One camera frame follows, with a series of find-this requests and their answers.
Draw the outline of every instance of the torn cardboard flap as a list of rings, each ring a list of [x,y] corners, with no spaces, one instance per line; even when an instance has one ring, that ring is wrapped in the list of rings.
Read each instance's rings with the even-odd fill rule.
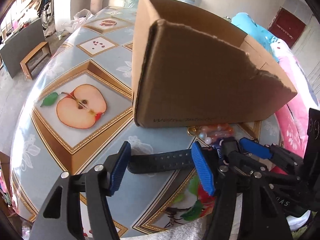
[[[296,95],[252,37],[186,3],[140,0],[133,43],[133,112],[143,127],[263,120]]]

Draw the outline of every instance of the pink blanket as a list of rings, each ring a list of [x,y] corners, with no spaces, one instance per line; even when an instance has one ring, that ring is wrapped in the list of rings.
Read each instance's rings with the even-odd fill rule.
[[[271,48],[273,54],[279,59],[279,65],[286,72],[298,92],[290,102],[276,112],[284,138],[284,147],[303,157],[308,142],[309,109],[319,109],[318,101],[297,58],[288,45],[283,40],[278,39],[271,44]]]

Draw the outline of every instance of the pearl bead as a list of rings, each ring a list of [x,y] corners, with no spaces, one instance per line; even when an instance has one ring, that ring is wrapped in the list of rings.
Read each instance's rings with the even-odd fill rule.
[[[201,131],[202,131],[202,132],[207,132],[207,131],[209,131],[209,127],[208,127],[208,126],[202,126],[202,127],[201,127]]]
[[[206,139],[204,139],[204,142],[208,145],[211,144],[212,143],[211,137],[207,137]]]
[[[212,143],[215,143],[216,140],[218,140],[218,137],[217,136],[210,136],[211,140],[212,140]]]
[[[204,139],[207,138],[207,134],[206,134],[205,132],[202,132],[202,133],[199,134],[199,138],[200,138],[201,140],[204,140]]]

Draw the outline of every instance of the white plastic bag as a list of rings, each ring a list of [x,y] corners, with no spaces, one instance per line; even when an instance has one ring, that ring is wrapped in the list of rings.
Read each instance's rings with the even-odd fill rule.
[[[73,17],[75,20],[80,18],[86,18],[87,20],[90,19],[93,14],[88,9],[83,9],[80,12],[77,12]]]
[[[75,14],[73,17],[74,20],[62,24],[62,28],[70,33],[73,33],[76,29],[84,25],[92,16],[93,14],[89,10],[83,9]]]
[[[124,0],[124,7],[125,8],[138,8],[139,0]]]

